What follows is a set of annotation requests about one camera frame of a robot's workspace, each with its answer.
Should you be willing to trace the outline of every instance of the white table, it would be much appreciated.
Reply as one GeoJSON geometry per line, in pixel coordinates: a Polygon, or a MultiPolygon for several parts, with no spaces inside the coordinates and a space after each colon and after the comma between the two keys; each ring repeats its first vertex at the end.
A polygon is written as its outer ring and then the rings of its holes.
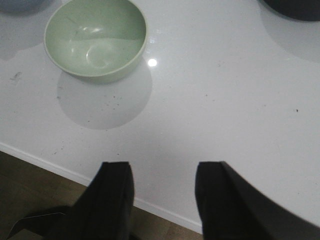
{"type": "Polygon", "coordinates": [[[129,161],[135,205],[197,232],[198,162],[226,161],[320,226],[320,22],[257,0],[134,2],[149,26],[144,61],[110,84],[47,57],[61,0],[0,14],[0,150],[85,185],[101,162],[129,161]]]}

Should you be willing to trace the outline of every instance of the bowl rim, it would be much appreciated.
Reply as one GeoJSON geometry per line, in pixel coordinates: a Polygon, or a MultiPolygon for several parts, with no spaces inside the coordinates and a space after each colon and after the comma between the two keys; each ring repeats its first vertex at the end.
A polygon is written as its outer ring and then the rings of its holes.
{"type": "Polygon", "coordinates": [[[133,64],[138,58],[141,57],[143,51],[145,50],[145,47],[147,45],[147,40],[148,40],[148,33],[149,33],[149,27],[148,27],[148,23],[147,23],[147,19],[146,19],[146,16],[145,14],[143,13],[143,11],[141,11],[141,9],[134,3],[132,2],[131,0],[126,0],[128,2],[130,2],[131,4],[133,4],[138,10],[139,12],[141,13],[142,17],[143,17],[143,20],[144,20],[144,24],[145,24],[145,35],[144,35],[144,40],[143,40],[143,44],[140,48],[140,50],[137,52],[137,54],[129,61],[127,62],[125,65],[115,69],[115,70],[112,70],[112,71],[108,71],[106,73],[103,73],[103,74],[79,74],[79,73],[76,73],[76,72],[73,72],[71,70],[68,70],[66,69],[65,67],[61,66],[60,64],[58,64],[54,59],[53,57],[51,56],[51,54],[49,53],[49,50],[47,48],[47,43],[46,43],[46,36],[47,36],[47,29],[48,29],[48,26],[49,26],[49,23],[51,22],[52,18],[56,15],[56,13],[61,9],[63,8],[65,5],[71,3],[72,1],[77,1],[77,0],[69,0],[67,2],[65,2],[64,4],[62,4],[60,7],[58,7],[57,10],[55,10],[55,12],[51,15],[51,17],[49,18],[46,26],[45,26],[45,30],[44,30],[44,35],[43,35],[43,45],[44,45],[44,49],[45,49],[45,52],[47,54],[47,56],[50,58],[50,60],[57,66],[59,67],[60,69],[62,69],[63,71],[69,73],[69,74],[72,74],[72,75],[75,75],[75,76],[79,76],[79,77],[86,77],[86,78],[93,78],[93,77],[104,77],[104,76],[110,76],[110,75],[113,75],[115,73],[118,73],[120,72],[121,70],[125,69],[126,67],[129,67],[131,64],[133,64]]]}

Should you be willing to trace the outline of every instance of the wooden floor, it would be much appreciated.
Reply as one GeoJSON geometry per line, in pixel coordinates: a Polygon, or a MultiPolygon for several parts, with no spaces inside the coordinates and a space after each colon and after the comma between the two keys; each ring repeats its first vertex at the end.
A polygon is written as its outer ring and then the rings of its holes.
{"type": "MultiPolygon", "coordinates": [[[[23,216],[59,205],[72,205],[85,186],[0,152],[0,240],[23,216]]],[[[196,232],[134,207],[132,232],[141,240],[202,240],[196,232]]],[[[23,230],[12,240],[40,240],[23,230]]]]}

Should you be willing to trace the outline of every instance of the light green bowl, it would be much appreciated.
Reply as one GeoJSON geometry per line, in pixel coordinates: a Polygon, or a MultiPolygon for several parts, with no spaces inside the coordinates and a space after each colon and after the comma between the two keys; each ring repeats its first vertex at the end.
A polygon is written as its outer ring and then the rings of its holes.
{"type": "Polygon", "coordinates": [[[44,47],[64,71],[116,80],[139,63],[147,43],[142,12],[128,0],[71,0],[50,18],[44,47]]]}

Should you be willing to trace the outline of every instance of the blue bowl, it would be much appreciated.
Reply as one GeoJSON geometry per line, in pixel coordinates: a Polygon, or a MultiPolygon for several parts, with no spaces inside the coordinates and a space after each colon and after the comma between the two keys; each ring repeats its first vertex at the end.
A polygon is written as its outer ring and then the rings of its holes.
{"type": "Polygon", "coordinates": [[[0,11],[6,13],[22,13],[34,9],[44,0],[0,0],[0,11]]]}

